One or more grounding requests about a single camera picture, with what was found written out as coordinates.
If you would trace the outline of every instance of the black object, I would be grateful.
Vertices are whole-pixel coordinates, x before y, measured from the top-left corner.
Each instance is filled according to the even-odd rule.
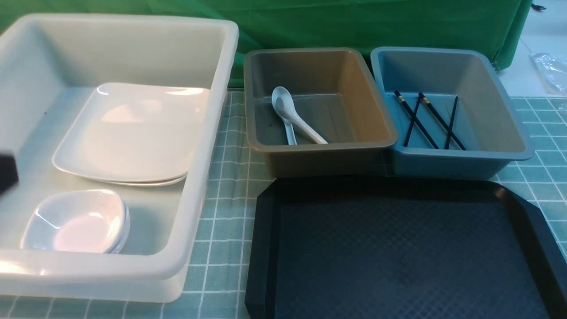
[[[564,319],[540,210],[492,182],[278,179],[257,200],[251,319]]]
[[[18,184],[16,159],[12,154],[0,154],[0,195]]]
[[[433,141],[433,139],[431,138],[431,135],[429,135],[429,133],[427,132],[427,130],[425,129],[423,124],[421,124],[421,121],[417,118],[417,115],[409,107],[408,102],[405,101],[404,97],[401,96],[401,94],[398,91],[394,91],[393,93],[396,95],[401,106],[403,106],[405,111],[409,114],[409,116],[411,116],[412,121],[414,121],[417,124],[417,127],[420,128],[421,132],[424,134],[424,136],[427,138],[427,140],[431,143],[433,148],[439,149],[439,147],[437,146],[435,141]]]
[[[459,97],[455,96],[455,103],[453,103],[453,111],[451,112],[451,123],[449,123],[449,131],[453,132],[453,125],[455,124],[455,112],[457,111],[457,102]],[[451,135],[447,134],[447,140],[445,140],[445,149],[449,149],[449,144],[451,143]]]
[[[545,10],[547,8],[544,7],[544,6],[538,6],[538,5],[535,5],[535,4],[532,3],[532,9],[534,9],[537,12],[542,12],[543,10]]]
[[[416,117],[417,117],[417,110],[419,109],[419,107],[420,107],[420,100],[417,99],[416,107],[413,109],[413,113],[416,115]],[[404,147],[408,147],[409,138],[412,136],[413,124],[414,123],[415,123],[415,121],[413,120],[413,117],[412,117],[412,121],[409,122],[408,133],[405,135]]]
[[[431,111],[431,113],[433,113],[435,118],[439,121],[439,123],[441,123],[441,126],[447,131],[447,134],[450,137],[452,137],[453,140],[455,140],[455,142],[461,148],[461,150],[467,150],[466,148],[464,148],[463,143],[460,142],[460,140],[457,138],[455,133],[453,133],[452,129],[449,129],[449,126],[447,125],[447,123],[445,123],[445,121],[443,120],[443,118],[441,117],[439,112],[437,112],[437,110],[433,107],[431,102],[429,102],[428,98],[426,98],[425,95],[422,92],[419,92],[418,95],[419,95],[419,99],[427,106],[429,111]]]

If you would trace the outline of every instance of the stacked plates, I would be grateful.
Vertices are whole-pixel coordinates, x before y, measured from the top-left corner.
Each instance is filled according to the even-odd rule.
[[[56,168],[126,186],[182,181],[199,141],[209,90],[106,83],[53,155]]]

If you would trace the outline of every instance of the green cloth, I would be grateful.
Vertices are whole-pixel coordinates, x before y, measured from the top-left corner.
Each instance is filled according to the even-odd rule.
[[[33,12],[97,12],[227,19],[240,28],[230,86],[242,87],[255,49],[471,49],[510,66],[531,0],[0,0],[0,32]]]

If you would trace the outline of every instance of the teal grid tablecloth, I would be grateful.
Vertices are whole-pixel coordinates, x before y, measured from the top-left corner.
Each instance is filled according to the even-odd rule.
[[[256,197],[272,178],[246,142],[244,95],[231,92],[219,126],[208,192],[182,296],[170,304],[0,296],[0,318],[248,318],[244,291]],[[513,98],[537,148],[495,178],[543,211],[567,251],[567,99]],[[377,174],[390,174],[382,159]]]

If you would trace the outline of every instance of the gray plastic bin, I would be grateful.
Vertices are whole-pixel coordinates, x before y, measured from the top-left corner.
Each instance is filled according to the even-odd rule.
[[[329,144],[295,130],[288,145],[272,107],[287,88],[299,115]],[[397,132],[362,55],[348,48],[261,50],[244,58],[248,143],[274,177],[360,174],[397,140]]]
[[[396,174],[488,179],[510,161],[524,161],[535,154],[508,94],[483,55],[453,49],[381,47],[370,57],[376,84],[399,134],[393,148]],[[423,92],[446,123],[450,123],[457,95],[453,132],[466,150],[453,140],[449,149],[443,149],[447,131],[423,104],[417,117],[440,149],[434,149],[416,125],[404,147],[411,117],[395,97],[396,90],[412,110],[418,93]]]

